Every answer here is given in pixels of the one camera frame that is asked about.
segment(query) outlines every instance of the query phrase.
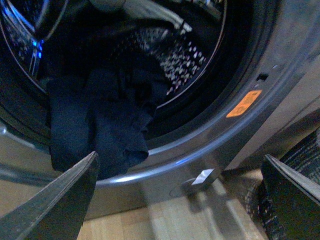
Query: orange sticker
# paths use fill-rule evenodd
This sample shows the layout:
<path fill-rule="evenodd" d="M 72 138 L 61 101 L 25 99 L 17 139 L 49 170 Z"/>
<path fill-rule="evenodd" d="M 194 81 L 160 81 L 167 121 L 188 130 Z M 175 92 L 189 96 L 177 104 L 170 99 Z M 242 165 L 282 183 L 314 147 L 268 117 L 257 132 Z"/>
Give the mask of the orange sticker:
<path fill-rule="evenodd" d="M 248 92 L 244 98 L 238 103 L 237 106 L 235 106 L 234 109 L 232 109 L 231 112 L 228 113 L 226 118 L 232 118 L 242 115 L 253 103 L 254 101 L 259 97 L 262 90 L 253 90 Z"/>

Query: washing machine drum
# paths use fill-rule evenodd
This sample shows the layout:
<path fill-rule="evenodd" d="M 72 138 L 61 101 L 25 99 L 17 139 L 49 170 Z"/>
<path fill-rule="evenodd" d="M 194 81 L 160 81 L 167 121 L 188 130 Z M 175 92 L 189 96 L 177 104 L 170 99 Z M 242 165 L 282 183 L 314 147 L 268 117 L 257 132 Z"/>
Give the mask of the washing machine drum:
<path fill-rule="evenodd" d="M 166 87 L 144 137 L 149 149 L 160 149 L 190 136 L 233 101 L 251 64 L 243 56 L 257 48 L 248 47 L 255 37 L 253 1 L 127 0 L 111 11 L 80 0 L 0 4 L 0 117 L 10 132 L 43 150 L 51 143 L 46 86 L 52 79 L 87 79 L 110 63 L 126 69 L 131 54 L 155 59 Z"/>

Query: wooden floor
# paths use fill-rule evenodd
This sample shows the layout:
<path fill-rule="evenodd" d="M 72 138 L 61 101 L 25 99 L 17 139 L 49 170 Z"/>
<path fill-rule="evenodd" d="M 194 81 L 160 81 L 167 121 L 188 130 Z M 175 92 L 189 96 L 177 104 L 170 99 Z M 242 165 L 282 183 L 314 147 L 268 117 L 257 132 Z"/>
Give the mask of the wooden floor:
<path fill-rule="evenodd" d="M 267 240 L 237 198 L 250 176 L 216 180 L 194 198 L 180 197 L 86 221 L 77 240 Z"/>

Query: dark blue cloth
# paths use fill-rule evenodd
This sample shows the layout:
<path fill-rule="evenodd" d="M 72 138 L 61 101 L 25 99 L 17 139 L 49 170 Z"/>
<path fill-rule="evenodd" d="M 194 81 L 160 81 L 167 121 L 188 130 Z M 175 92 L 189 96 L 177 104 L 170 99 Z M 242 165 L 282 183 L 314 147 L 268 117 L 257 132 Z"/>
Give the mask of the dark blue cloth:
<path fill-rule="evenodd" d="M 66 76 L 47 84 L 55 170 L 64 172 L 96 151 L 102 180 L 148 157 L 143 132 L 168 88 L 155 66 L 156 60 L 134 55 L 125 68 L 109 65 L 92 70 L 87 80 Z"/>

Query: front-loading washing machine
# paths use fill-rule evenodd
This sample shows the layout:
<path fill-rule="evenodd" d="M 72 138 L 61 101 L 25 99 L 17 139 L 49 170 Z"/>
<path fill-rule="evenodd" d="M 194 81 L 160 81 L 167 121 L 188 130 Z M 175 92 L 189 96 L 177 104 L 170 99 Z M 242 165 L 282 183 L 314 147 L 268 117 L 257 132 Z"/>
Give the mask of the front-loading washing machine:
<path fill-rule="evenodd" d="M 0 4 L 1 179 L 45 186 L 61 174 L 51 167 L 46 83 L 67 69 L 139 52 L 170 82 L 145 134 L 149 157 L 97 182 L 88 219 L 201 191 L 319 108 L 316 0 Z"/>

